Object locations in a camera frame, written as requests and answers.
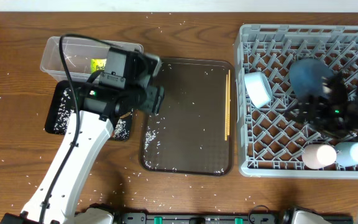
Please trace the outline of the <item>blue plate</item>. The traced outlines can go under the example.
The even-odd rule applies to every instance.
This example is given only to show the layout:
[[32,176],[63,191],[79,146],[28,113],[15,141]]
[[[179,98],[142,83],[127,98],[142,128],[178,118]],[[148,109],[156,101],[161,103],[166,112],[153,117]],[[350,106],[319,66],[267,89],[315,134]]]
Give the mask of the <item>blue plate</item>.
[[325,84],[334,78],[334,73],[322,61],[313,58],[298,60],[291,65],[288,75],[299,102],[310,96],[329,99],[331,90]]

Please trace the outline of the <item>yellow green snack packet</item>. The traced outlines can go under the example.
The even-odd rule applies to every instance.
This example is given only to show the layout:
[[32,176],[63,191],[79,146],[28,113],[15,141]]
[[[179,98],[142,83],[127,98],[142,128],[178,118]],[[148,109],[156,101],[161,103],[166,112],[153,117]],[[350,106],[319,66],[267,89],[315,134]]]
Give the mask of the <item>yellow green snack packet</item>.
[[103,71],[105,69],[106,61],[107,61],[106,58],[105,59],[100,59],[100,58],[91,59],[91,65],[90,65],[91,73],[94,73],[98,70]]

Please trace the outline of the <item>pink cup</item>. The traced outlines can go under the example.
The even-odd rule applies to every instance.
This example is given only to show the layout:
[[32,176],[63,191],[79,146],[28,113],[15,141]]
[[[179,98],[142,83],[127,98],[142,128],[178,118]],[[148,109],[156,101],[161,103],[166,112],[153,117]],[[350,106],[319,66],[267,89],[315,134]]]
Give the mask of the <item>pink cup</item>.
[[304,148],[302,161],[310,169],[321,169],[336,161],[335,149],[327,144],[310,144]]

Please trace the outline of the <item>blue cup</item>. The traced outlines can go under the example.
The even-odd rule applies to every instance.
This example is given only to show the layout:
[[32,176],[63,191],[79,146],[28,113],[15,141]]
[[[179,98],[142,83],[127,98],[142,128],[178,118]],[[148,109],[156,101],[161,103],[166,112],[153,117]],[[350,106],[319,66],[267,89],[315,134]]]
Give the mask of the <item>blue cup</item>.
[[336,162],[343,167],[358,165],[358,142],[340,142],[335,145]]

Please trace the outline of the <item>brown mushroom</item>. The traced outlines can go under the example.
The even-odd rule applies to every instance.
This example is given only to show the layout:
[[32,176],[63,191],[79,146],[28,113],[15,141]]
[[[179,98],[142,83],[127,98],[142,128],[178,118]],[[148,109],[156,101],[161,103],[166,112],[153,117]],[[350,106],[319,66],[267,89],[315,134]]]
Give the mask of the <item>brown mushroom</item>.
[[124,119],[124,118],[126,118],[126,117],[128,117],[128,116],[130,116],[130,115],[132,115],[132,112],[128,112],[128,113],[126,113],[126,114],[120,116],[120,119]]

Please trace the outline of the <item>wooden chopstick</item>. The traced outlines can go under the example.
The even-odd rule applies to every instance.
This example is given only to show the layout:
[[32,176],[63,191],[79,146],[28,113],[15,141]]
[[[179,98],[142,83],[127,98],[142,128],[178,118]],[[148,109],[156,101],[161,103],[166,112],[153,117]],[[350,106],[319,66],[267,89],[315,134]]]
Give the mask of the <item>wooden chopstick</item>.
[[225,130],[224,130],[224,140],[227,141],[227,78],[228,75],[226,74],[226,84],[225,84]]
[[227,136],[230,136],[230,121],[231,121],[231,71],[227,74]]

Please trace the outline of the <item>light blue rice bowl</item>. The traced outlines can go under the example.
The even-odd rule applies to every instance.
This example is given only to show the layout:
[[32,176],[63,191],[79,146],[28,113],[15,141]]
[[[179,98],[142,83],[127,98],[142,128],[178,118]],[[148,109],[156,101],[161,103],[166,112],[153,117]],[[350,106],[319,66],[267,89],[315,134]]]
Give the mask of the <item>light blue rice bowl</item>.
[[261,108],[272,100],[272,89],[264,73],[245,74],[244,84],[249,98],[256,108]]

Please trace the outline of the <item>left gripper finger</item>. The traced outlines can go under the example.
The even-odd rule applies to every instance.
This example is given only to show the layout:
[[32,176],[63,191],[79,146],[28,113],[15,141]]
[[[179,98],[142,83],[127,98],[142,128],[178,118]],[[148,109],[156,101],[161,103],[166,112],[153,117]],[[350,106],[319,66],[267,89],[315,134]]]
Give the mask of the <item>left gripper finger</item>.
[[148,101],[149,101],[149,111],[150,113],[157,114],[158,112],[158,102],[160,98],[160,88],[156,86],[150,86],[147,89]]
[[157,100],[157,104],[156,104],[156,113],[159,114],[163,99],[165,96],[165,90],[164,87],[160,86],[158,88],[158,100]]

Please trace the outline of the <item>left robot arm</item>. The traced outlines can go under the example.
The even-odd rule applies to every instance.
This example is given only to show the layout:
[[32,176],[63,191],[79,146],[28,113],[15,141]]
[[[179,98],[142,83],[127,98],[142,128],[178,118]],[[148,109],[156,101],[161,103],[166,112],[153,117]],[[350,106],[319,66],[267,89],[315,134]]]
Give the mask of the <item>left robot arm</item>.
[[2,223],[114,223],[113,212],[89,208],[77,214],[76,203],[119,118],[131,110],[158,113],[164,89],[151,81],[160,67],[156,55],[110,47],[103,70],[79,87],[69,79],[74,112],[57,154],[20,214],[6,213]]

